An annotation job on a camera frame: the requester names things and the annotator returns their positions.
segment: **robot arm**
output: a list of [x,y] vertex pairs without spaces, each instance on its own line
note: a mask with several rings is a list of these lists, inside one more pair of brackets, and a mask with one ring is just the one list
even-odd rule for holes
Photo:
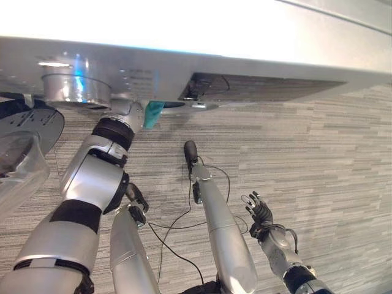
[[61,181],[62,203],[34,229],[0,293],[94,292],[89,275],[100,217],[117,208],[126,192],[127,150],[143,125],[139,104],[128,103],[123,111],[105,114],[84,140]]
[[284,282],[290,293],[333,294],[292,250],[285,237],[285,227],[274,224],[272,212],[259,194],[253,191],[249,196],[243,195],[243,202],[255,221],[250,229],[251,236],[258,239],[272,272]]

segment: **wire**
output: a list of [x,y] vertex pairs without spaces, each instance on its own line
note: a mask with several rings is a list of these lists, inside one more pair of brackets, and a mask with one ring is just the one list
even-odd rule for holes
[[285,228],[284,225],[280,225],[280,224],[272,224],[272,225],[266,225],[263,227],[264,230],[271,230],[272,228],[280,228],[286,232],[290,232],[293,236],[294,239],[294,245],[295,245],[295,253],[298,254],[298,236],[295,233],[295,231],[292,228]]
[[197,158],[200,158],[200,160],[202,161],[202,164],[204,165],[204,160],[202,159],[202,157],[198,155]]
[[227,183],[228,183],[228,189],[227,189],[227,198],[226,198],[226,203],[228,203],[228,198],[229,198],[229,196],[230,196],[230,177],[228,176],[228,174],[227,174],[227,172],[226,171],[224,171],[223,169],[221,169],[221,168],[219,168],[219,167],[216,167],[216,166],[214,166],[214,165],[206,165],[206,164],[203,164],[205,167],[212,167],[212,168],[215,168],[215,169],[217,169],[217,170],[220,170],[222,173],[224,173],[225,174],[225,176],[226,176],[226,178],[227,178]]
[[[229,199],[229,197],[230,197],[230,189],[231,189],[231,183],[230,183],[230,177],[229,177],[229,175],[226,173],[226,171],[224,171],[223,169],[221,169],[221,168],[219,168],[219,167],[216,167],[216,166],[214,166],[214,165],[205,165],[205,164],[204,164],[204,160],[203,160],[200,156],[197,156],[197,157],[201,160],[201,162],[202,162],[202,164],[203,164],[204,166],[206,166],[206,167],[211,167],[211,168],[215,168],[216,170],[221,171],[221,172],[226,176],[226,178],[227,178],[227,183],[228,183],[226,203],[228,203],[228,199]],[[201,223],[199,223],[199,224],[190,225],[190,226],[187,226],[187,227],[174,227],[174,224],[175,224],[178,220],[180,220],[180,218],[182,218],[182,217],[185,216],[186,214],[190,213],[190,211],[192,210],[192,206],[190,205],[190,188],[191,188],[191,184],[192,184],[192,181],[190,180],[190,173],[188,174],[188,178],[189,178],[189,193],[188,193],[188,205],[189,205],[189,208],[188,208],[188,210],[185,211],[184,213],[182,213],[180,216],[178,216],[178,217],[171,223],[171,225],[170,225],[169,227],[164,226],[164,225],[158,225],[158,224],[155,224],[155,223],[153,223],[153,222],[149,222],[149,223],[148,223],[148,225],[151,227],[151,229],[153,230],[153,232],[154,232],[154,234],[155,234],[156,236],[157,236],[157,234],[156,234],[156,232],[154,231],[154,229],[152,228],[151,225],[155,225],[156,227],[167,228],[167,229],[168,229],[163,240],[161,240],[161,239],[157,236],[157,238],[159,239],[159,241],[161,241],[161,243],[162,243],[162,244],[161,244],[161,247],[160,247],[160,258],[159,258],[159,269],[158,269],[157,283],[159,283],[160,274],[161,274],[161,271],[162,271],[162,256],[163,256],[164,245],[165,245],[172,253],[174,253],[174,252],[165,244],[165,241],[166,241],[166,239],[167,239],[167,236],[168,236],[170,230],[182,230],[182,229],[194,228],[194,227],[197,227],[198,225],[206,224],[206,222],[201,222]],[[246,226],[246,230],[245,230],[244,232],[241,232],[241,234],[247,233],[247,232],[249,231],[249,227],[248,227],[246,221],[245,221],[244,219],[242,219],[241,217],[239,217],[239,216],[234,216],[234,217],[240,219],[240,220],[245,224],[245,226]],[[191,264],[193,264],[193,265],[196,267],[196,269],[198,270],[198,272],[199,272],[199,274],[200,274],[200,277],[201,277],[201,279],[202,279],[202,282],[203,282],[202,275],[201,275],[201,273],[200,273],[200,270],[197,268],[197,266],[196,266],[194,263],[192,263],[190,260],[187,260],[187,259],[182,258],[182,257],[180,257],[180,256],[178,256],[178,257],[181,258],[181,259],[183,259],[183,260],[185,260],[185,261],[187,261],[187,262],[190,262]]]
[[295,253],[298,254],[298,236],[292,228],[286,228],[286,231],[292,234],[295,244]]
[[187,213],[190,213],[190,211],[192,210],[192,207],[190,205],[190,186],[191,186],[191,181],[190,181],[190,173],[188,174],[188,178],[189,178],[189,193],[188,193],[188,205],[189,208],[187,211],[185,211],[184,213],[182,213],[182,215],[178,216],[169,226],[166,235],[164,237],[164,240],[162,242],[162,245],[160,246],[160,258],[159,258],[159,269],[158,269],[158,278],[157,278],[157,284],[159,283],[160,280],[160,272],[162,270],[162,255],[163,255],[163,250],[164,250],[164,242],[166,241],[167,235],[169,235],[170,230],[173,228],[174,224],[183,216],[185,216]]
[[[248,232],[248,230],[249,230],[249,227],[247,226],[246,221],[242,217],[239,217],[239,216],[233,216],[233,217],[236,217],[237,219],[240,219],[244,223],[244,225],[246,227],[246,230],[241,232],[241,234],[246,234]],[[167,227],[165,225],[158,225],[158,224],[155,224],[154,222],[149,222],[149,224],[155,225],[156,227],[159,227],[159,228],[169,228],[170,230],[183,230],[185,228],[194,228],[194,227],[197,227],[198,225],[204,225],[206,223],[207,222],[201,222],[199,224],[189,225],[187,227]]]
[[212,92],[212,93],[203,93],[202,94],[202,96],[204,96],[204,95],[218,95],[218,94],[223,94],[223,93],[226,93],[226,92],[229,92],[230,91],[230,83],[228,82],[228,80],[223,76],[223,75],[221,75],[220,76],[222,79],[223,79],[223,81],[225,81],[225,83],[226,83],[226,86],[227,86],[227,88],[226,88],[226,90],[223,90],[223,91],[218,91],[218,92]]
[[199,268],[197,267],[197,265],[194,264],[193,262],[191,262],[189,259],[186,259],[186,258],[184,258],[184,257],[182,257],[182,256],[180,256],[180,255],[178,255],[176,252],[174,252],[172,248],[170,248],[162,239],[159,238],[158,234],[155,232],[155,230],[154,230],[154,228],[151,226],[151,224],[149,223],[148,225],[149,225],[149,227],[151,228],[151,230],[153,231],[153,233],[155,234],[155,236],[158,238],[158,240],[159,240],[160,242],[162,242],[162,245],[165,245],[166,248],[169,249],[175,256],[177,256],[178,258],[180,258],[180,259],[182,259],[182,260],[184,260],[184,261],[186,261],[186,262],[189,262],[191,265],[193,265],[193,266],[196,268],[196,270],[198,271],[198,274],[200,275],[200,279],[202,280],[202,284],[204,285],[204,279],[203,279],[202,272],[199,270]]

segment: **robot finger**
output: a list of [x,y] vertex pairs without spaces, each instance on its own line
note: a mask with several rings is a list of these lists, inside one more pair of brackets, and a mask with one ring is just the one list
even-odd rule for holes
[[246,195],[241,196],[242,201],[249,206],[251,209],[255,208],[257,206],[257,202],[254,201],[254,199],[249,198]]
[[250,209],[248,206],[245,206],[245,209],[251,216],[255,216],[255,213],[253,212],[253,209]]

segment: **gray carpet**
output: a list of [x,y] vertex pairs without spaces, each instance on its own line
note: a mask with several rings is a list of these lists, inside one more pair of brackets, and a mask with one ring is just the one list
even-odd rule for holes
[[[241,194],[259,191],[274,219],[294,228],[300,256],[336,293],[392,290],[391,86],[306,103],[221,108],[190,118],[162,118],[135,137],[126,172],[151,206],[149,221],[169,225],[187,209],[183,144],[194,140],[206,164],[223,168],[232,182],[229,205],[251,224]],[[62,111],[64,132],[47,155],[50,178],[0,224],[0,277],[37,223],[61,201],[59,177],[91,133],[98,116]],[[223,194],[225,176],[211,170]],[[203,221],[201,206],[178,222]],[[113,213],[102,218],[92,279],[96,293],[113,293],[108,253]],[[165,229],[157,229],[161,236]],[[145,226],[140,235],[155,273],[160,243]],[[256,293],[288,293],[256,240],[246,235],[258,272]],[[216,268],[205,225],[172,231],[168,244],[193,260],[206,281]],[[200,283],[196,270],[164,250],[160,290],[178,293]]]

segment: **teal object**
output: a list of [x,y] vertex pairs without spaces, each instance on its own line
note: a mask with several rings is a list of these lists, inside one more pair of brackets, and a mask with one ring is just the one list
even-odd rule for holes
[[164,109],[165,102],[161,101],[150,101],[145,110],[145,123],[144,127],[146,129],[151,129],[154,127],[155,123],[160,118],[160,113]]

